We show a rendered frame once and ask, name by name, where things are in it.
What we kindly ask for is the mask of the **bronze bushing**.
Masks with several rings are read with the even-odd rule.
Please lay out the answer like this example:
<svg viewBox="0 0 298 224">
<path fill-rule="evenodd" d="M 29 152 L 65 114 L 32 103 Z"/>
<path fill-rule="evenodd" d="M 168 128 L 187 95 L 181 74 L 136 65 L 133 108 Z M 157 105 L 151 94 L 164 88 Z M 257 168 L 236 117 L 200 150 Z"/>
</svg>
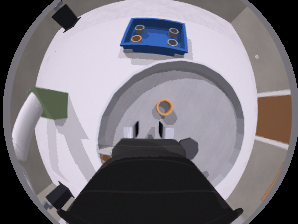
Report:
<svg viewBox="0 0 298 224">
<path fill-rule="evenodd" d="M 165 114 L 161 113 L 158 108 L 159 103 L 162 101 L 166 102 L 169 105 L 169 110 Z M 173 105 L 172 105 L 171 101 L 169 101 L 168 99 L 162 99 L 156 104 L 156 111 L 161 115 L 169 115 L 172 112 L 172 110 L 173 110 Z"/>
<path fill-rule="evenodd" d="M 109 157 L 106 154 L 102 154 L 102 160 L 105 162 L 109 159 Z"/>
<path fill-rule="evenodd" d="M 136 40 L 139 40 L 139 41 L 136 41 Z M 133 36 L 133 37 L 131 38 L 131 41 L 132 41 L 132 42 L 140 42 L 140 43 L 142 43 L 142 37 L 139 36 L 139 35 L 135 35 L 135 36 Z"/>
</svg>

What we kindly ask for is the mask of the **blue crate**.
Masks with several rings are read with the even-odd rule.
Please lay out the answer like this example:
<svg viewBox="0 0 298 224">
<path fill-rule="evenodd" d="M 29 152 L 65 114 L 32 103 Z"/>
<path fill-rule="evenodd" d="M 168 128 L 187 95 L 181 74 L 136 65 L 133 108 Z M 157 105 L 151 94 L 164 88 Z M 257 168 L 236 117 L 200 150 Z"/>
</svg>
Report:
<svg viewBox="0 0 298 224">
<path fill-rule="evenodd" d="M 137 25 L 145 27 L 145 33 L 140 34 L 142 43 L 131 41 L 133 36 L 139 35 L 135 31 Z M 176 38 L 168 35 L 170 28 L 179 31 Z M 169 39 L 175 39 L 178 42 L 177 47 L 167 45 Z M 188 53 L 185 23 L 158 18 L 131 18 L 120 43 L 120 47 L 122 46 L 124 53 L 151 53 L 184 58 L 184 54 Z"/>
</svg>

